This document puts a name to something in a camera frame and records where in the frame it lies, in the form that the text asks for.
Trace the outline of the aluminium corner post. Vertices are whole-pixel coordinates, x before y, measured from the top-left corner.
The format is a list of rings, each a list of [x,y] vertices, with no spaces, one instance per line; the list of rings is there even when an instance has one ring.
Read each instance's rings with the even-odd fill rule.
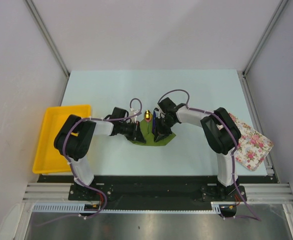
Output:
[[[242,75],[244,78],[247,77],[248,73],[250,72],[252,66],[256,62],[257,58],[259,57],[260,53],[262,52],[265,44],[267,43],[268,39],[270,38],[274,28],[276,27],[277,23],[279,22],[282,14],[286,10],[287,6],[289,5],[290,0],[280,0],[275,11],[273,12],[269,22],[267,23],[259,41],[257,42],[256,47],[254,48],[247,64],[245,65]]]
[[[36,26],[38,27],[39,32],[41,33],[44,41],[46,42],[49,50],[51,51],[51,54],[53,55],[53,57],[55,58],[58,66],[60,67],[61,71],[63,72],[64,76],[66,77],[66,79],[68,80],[70,78],[70,71],[67,68],[67,65],[65,64],[62,55],[60,53],[60,51],[58,50],[54,39],[52,38],[39,10],[37,9],[35,3],[33,0],[24,0],[23,1],[31,15],[31,17],[33,18]]]

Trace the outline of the green paper napkin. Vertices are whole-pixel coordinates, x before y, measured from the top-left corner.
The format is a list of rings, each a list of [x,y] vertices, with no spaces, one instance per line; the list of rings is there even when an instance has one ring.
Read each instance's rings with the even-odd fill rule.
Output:
[[[140,129],[146,143],[129,140],[131,143],[135,145],[145,146],[145,147],[162,147],[162,146],[166,146],[169,142],[171,142],[176,137],[176,134],[172,133],[165,139],[162,139],[158,142],[154,142],[155,136],[152,133],[152,123],[147,123],[145,120],[142,120],[140,121],[139,125],[140,125]]]

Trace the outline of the floral patterned tray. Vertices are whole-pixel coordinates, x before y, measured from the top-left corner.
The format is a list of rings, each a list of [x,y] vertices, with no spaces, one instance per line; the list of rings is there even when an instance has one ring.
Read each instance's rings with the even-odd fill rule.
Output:
[[[274,143],[232,113],[229,115],[241,133],[234,154],[235,160],[249,171],[254,172],[270,153]]]

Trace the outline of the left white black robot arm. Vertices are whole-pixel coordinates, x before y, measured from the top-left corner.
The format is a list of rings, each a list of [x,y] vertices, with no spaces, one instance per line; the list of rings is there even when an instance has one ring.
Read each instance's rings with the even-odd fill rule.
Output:
[[[123,135],[133,143],[145,144],[140,122],[136,116],[140,113],[129,113],[127,110],[115,107],[112,114],[104,119],[69,115],[56,135],[53,146],[64,156],[70,165],[74,181],[80,185],[79,193],[86,200],[93,199],[97,187],[91,184],[94,173],[91,170],[87,153],[94,136]]]

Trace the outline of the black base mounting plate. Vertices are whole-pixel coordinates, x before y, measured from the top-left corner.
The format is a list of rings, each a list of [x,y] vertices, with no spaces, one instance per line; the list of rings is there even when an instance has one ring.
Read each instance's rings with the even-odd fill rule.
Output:
[[[70,183],[68,200],[88,201],[106,207],[161,207],[189,210],[201,203],[230,202],[247,198],[243,186],[222,186],[215,176],[97,176],[86,188],[71,176],[43,176],[38,183]]]

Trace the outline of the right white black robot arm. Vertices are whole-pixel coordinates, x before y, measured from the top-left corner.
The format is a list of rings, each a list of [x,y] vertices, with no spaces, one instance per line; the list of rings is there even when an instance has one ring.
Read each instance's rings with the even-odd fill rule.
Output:
[[[175,124],[191,124],[203,129],[207,143],[217,155],[217,180],[221,184],[217,195],[223,201],[235,195],[234,183],[238,176],[235,169],[235,152],[242,136],[239,128],[225,108],[213,112],[195,109],[185,103],[176,105],[170,98],[161,100],[153,113],[152,133],[159,142],[173,134]]]

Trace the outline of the left aluminium corner post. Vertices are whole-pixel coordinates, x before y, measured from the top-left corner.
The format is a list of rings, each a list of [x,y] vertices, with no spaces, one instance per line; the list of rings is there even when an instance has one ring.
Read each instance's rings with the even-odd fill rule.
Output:
[[[23,1],[31,15],[31,17],[33,18],[36,26],[38,27],[39,32],[41,33],[44,41],[46,42],[49,50],[51,51],[51,54],[53,55],[53,57],[55,58],[58,66],[60,67],[61,71],[63,72],[64,76],[66,77],[66,79],[68,80],[70,78],[70,71],[67,68],[67,65],[65,64],[62,55],[60,53],[60,51],[58,50],[54,39],[52,38],[39,10],[37,9],[35,3],[33,0],[24,0]]]

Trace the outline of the right aluminium corner post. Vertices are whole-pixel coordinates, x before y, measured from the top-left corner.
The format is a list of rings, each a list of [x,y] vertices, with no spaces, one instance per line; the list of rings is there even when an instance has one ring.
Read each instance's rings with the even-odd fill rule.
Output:
[[[257,58],[259,57],[260,53],[262,52],[265,44],[267,43],[268,39],[270,38],[274,28],[276,27],[277,23],[279,22],[282,14],[286,10],[287,6],[289,5],[290,0],[280,0],[275,11],[273,12],[269,22],[267,23],[259,41],[257,42],[256,47],[254,48],[247,64],[245,65],[242,75],[244,78],[247,77],[248,73],[250,72],[252,66],[256,62]]]

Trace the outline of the aluminium frame rail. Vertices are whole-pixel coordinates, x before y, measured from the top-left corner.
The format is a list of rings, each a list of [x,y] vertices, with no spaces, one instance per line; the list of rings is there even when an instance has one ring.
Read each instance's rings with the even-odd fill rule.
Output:
[[[32,212],[36,203],[68,199],[70,183],[29,183],[18,240],[293,240],[289,184],[243,184],[247,202],[220,214]]]

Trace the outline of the iridescent blue knife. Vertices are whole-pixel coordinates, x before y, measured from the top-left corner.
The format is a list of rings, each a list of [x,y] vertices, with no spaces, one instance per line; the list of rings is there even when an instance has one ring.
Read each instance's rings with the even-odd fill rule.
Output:
[[[155,135],[156,133],[156,121],[157,121],[157,112],[159,111],[159,109],[157,107],[155,107],[153,109],[153,117],[152,117],[152,134]]]

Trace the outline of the yellow plastic tray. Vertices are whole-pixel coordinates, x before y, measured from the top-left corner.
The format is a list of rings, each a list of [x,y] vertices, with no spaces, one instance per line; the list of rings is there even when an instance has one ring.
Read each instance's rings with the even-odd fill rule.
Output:
[[[42,121],[32,172],[34,174],[55,174],[70,172],[67,160],[54,148],[54,140],[69,115],[89,117],[88,104],[49,107]]]

